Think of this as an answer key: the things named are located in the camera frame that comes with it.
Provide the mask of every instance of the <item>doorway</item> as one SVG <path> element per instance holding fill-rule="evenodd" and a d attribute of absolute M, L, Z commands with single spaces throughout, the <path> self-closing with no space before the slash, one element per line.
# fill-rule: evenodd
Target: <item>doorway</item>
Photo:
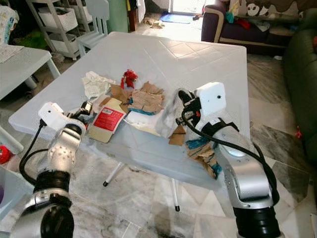
<path fill-rule="evenodd" d="M 202 13 L 206 0 L 170 0 L 170 12 L 182 14 Z"/>

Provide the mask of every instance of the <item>black cable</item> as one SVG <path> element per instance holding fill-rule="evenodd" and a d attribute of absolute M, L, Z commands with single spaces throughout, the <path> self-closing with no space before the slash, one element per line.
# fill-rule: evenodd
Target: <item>black cable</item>
<path fill-rule="evenodd" d="M 221 144 L 221 145 L 224 145 L 224 146 L 228 146 L 228 147 L 231 147 L 233 149 L 236 149 L 236 150 L 239 150 L 247 155 L 250 155 L 251 157 L 255 158 L 257 161 L 259 161 L 262 166 L 263 166 L 263 170 L 267 176 L 267 179 L 268 179 L 268 182 L 272 188 L 272 199 L 273 199 L 273 205 L 275 205 L 276 203 L 278 203 L 279 201 L 279 194 L 278 194 L 278 191 L 277 191 L 277 184 L 276 184 L 276 178 L 275 178 L 275 175 L 272 171 L 272 169 L 270 168 L 270 166 L 266 163 L 265 161 L 265 158 L 264 158 L 264 155 L 262 153 L 262 151 L 260 150 L 260 148 L 254 143 L 254 146 L 256 148 L 256 150 L 258 151 L 259 153 L 259 156 L 255 153 L 253 153 L 252 151 L 246 149 L 246 148 L 243 148 L 239 145 L 236 145 L 236 144 L 233 144 L 233 143 L 230 143 L 228 141 L 224 141 L 224 140 L 220 140 L 220 139 L 217 139 L 217 138 L 214 138 L 206 133 L 203 133 L 199 130 L 197 130 L 192 124 L 190 124 L 188 122 L 188 120 L 186 119 L 185 117 L 185 113 L 186 111 L 183 110 L 182 112 L 182 119 L 184 120 L 184 122 L 186 123 L 186 125 L 193 131 L 195 132 L 196 134 L 200 135 L 201 137 L 205 137 L 207 139 L 209 139 L 210 141 L 213 141 L 215 143 L 218 143 L 218 144 Z"/>
<path fill-rule="evenodd" d="M 23 158 L 21 159 L 21 162 L 20 162 L 20 164 L 19 164 L 20 173 L 21 173 L 22 176 L 23 176 L 30 184 L 32 184 L 32 185 L 35 185 L 36 180 L 35 180 L 34 178 L 30 177 L 30 176 L 25 172 L 25 165 L 26 165 L 26 163 L 28 162 L 28 160 L 32 157 L 32 155 L 34 155 L 34 154 L 36 154 L 36 153 L 38 153 L 38 152 L 40 152 L 40 151 L 42 152 L 42 150 L 38 150 L 38 151 L 35 151 L 35 152 L 33 152 L 32 154 L 30 154 L 30 155 L 28 156 L 28 154 L 30 153 L 30 151 L 31 151 L 31 149 L 32 149 L 32 147 L 33 147 L 33 145 L 34 145 L 36 139 L 38 138 L 38 136 L 39 136 L 39 134 L 40 134 L 40 132 L 41 132 L 41 129 L 42 129 L 44 126 L 46 126 L 46 123 L 41 119 L 41 120 L 40 120 L 40 125 L 39 125 L 39 128 L 38 128 L 38 131 L 36 132 L 36 134 L 35 134 L 35 136 L 34 136 L 32 142 L 31 142 L 31 144 L 30 144 L 30 146 L 29 146 L 29 148 L 28 148 L 28 150 L 27 150 L 26 153 L 24 154 L 24 156 L 23 156 Z"/>

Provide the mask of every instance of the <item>white plastic table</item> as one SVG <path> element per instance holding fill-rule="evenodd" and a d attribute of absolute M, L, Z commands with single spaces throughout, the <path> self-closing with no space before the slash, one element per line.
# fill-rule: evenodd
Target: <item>white plastic table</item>
<path fill-rule="evenodd" d="M 52 61 L 50 52 L 24 47 L 19 53 L 4 63 L 0 63 L 0 100 L 13 89 L 25 82 L 31 89 L 36 87 L 31 75 L 45 63 L 48 64 L 53 78 L 60 73 Z M 0 126 L 0 141 L 6 145 L 13 154 L 23 150 L 23 146 Z"/>
<path fill-rule="evenodd" d="M 189 43 L 166 38 L 113 32 L 78 60 L 63 75 L 9 118 L 19 131 L 34 134 L 38 110 L 45 102 L 56 102 L 65 111 L 78 108 L 87 100 L 81 78 L 94 71 L 120 82 L 127 69 L 138 75 L 136 88 L 150 81 L 165 90 L 166 100 L 178 87 L 194 90 L 207 82 L 225 85 L 227 111 L 242 134 L 250 137 L 246 49 L 241 46 Z M 42 136 L 54 133 L 45 128 Z M 164 174 L 180 181 L 217 190 L 220 180 L 211 178 L 203 167 L 188 159 L 185 146 L 139 131 L 122 122 L 109 143 L 85 138 L 81 145 L 104 156 Z"/>

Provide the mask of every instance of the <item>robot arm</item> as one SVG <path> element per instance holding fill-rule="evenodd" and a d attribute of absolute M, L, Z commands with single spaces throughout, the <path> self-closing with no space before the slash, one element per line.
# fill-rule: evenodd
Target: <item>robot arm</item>
<path fill-rule="evenodd" d="M 209 83 L 194 93 L 179 91 L 178 95 L 184 110 L 176 122 L 214 142 L 213 149 L 223 168 L 236 216 L 237 237 L 283 238 L 273 207 L 279 200 L 276 179 L 263 154 L 257 148 L 258 154 L 254 153 L 253 146 L 233 123 L 212 117 L 226 106 L 223 84 Z M 16 222 L 12 238 L 72 237 L 74 221 L 69 211 L 68 187 L 75 153 L 86 132 L 78 118 L 90 111 L 91 104 L 85 103 L 75 114 L 64 115 L 52 103 L 40 110 L 40 117 L 49 127 L 62 130 L 49 148 L 49 165 L 37 176 L 34 194 Z"/>
<path fill-rule="evenodd" d="M 57 104 L 46 103 L 39 115 L 49 127 L 58 130 L 47 152 L 48 166 L 35 181 L 30 201 L 17 220 L 12 238 L 71 238 L 74 220 L 68 193 L 75 154 L 86 133 L 81 115 L 89 115 L 91 103 L 84 103 L 75 114 L 64 115 Z"/>
<path fill-rule="evenodd" d="M 276 179 L 263 154 L 253 146 L 233 123 L 226 124 L 212 115 L 226 106 L 224 86 L 209 83 L 194 93 L 179 92 L 184 104 L 178 124 L 213 144 L 213 150 L 224 171 L 229 199 L 236 216 L 238 238 L 283 238 L 275 218 L 274 205 L 279 200 Z"/>

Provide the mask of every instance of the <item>marble floor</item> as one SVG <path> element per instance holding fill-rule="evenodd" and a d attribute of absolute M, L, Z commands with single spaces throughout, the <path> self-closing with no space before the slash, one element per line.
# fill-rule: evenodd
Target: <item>marble floor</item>
<path fill-rule="evenodd" d="M 134 34 L 198 41 L 200 33 L 193 31 L 195 27 L 182 26 L 180 30 L 167 24 L 163 29 L 151 29 L 142 24 Z M 66 59 L 57 67 L 63 72 L 72 63 Z M 40 82 L 34 94 L 52 80 L 46 67 L 36 76 Z M 280 227 L 287 238 L 313 237 L 310 214 L 317 212 L 313 182 L 316 172 L 306 162 L 301 142 L 294 136 L 296 123 L 281 62 L 271 57 L 248 55 L 248 86 L 252 140 L 263 150 L 278 180 L 281 199 L 275 211 Z M 0 122 L 22 144 L 28 145 L 31 136 L 14 131 L 7 122 L 26 102 L 23 94 L 18 93 L 1 100 Z M 41 139 L 37 148 L 47 144 Z M 5 166 L 16 171 L 19 159 L 20 156 L 15 156 Z M 105 188 L 103 181 L 116 166 L 116 160 L 79 150 L 76 161 L 70 185 L 76 238 L 236 237 L 234 214 L 224 189 L 214 192 L 179 182 L 181 210 L 175 212 L 169 178 L 126 166 Z M 31 173 L 36 172 L 32 170 L 36 163 L 36 159 L 31 161 L 28 168 Z M 11 231 L 28 198 L 26 195 L 0 221 L 0 231 Z"/>

